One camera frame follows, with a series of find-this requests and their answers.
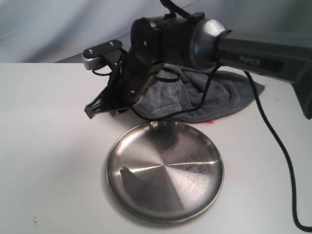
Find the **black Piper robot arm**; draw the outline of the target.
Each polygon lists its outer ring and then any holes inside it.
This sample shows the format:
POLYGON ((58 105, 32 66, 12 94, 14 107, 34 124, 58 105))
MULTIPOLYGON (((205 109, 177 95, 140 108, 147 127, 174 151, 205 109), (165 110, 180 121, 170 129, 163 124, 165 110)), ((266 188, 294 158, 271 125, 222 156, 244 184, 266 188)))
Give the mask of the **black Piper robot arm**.
POLYGON ((304 116, 312 117, 310 38, 234 32, 203 14, 166 15, 135 20, 129 51, 111 40, 84 50, 82 57, 87 70, 111 69, 107 86, 84 109, 89 118, 131 108, 166 63, 202 71, 228 66, 289 82, 304 116))

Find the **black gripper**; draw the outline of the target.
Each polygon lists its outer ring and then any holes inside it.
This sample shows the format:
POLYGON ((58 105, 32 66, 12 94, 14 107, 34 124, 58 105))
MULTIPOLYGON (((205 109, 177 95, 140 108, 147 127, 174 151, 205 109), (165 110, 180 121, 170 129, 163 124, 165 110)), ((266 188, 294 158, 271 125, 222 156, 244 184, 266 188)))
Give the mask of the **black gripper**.
POLYGON ((164 62, 140 61, 132 50, 122 58, 121 64, 113 71, 108 87, 84 108, 89 119, 97 114, 111 111, 116 117, 137 103, 154 82, 156 75, 164 67, 164 62))

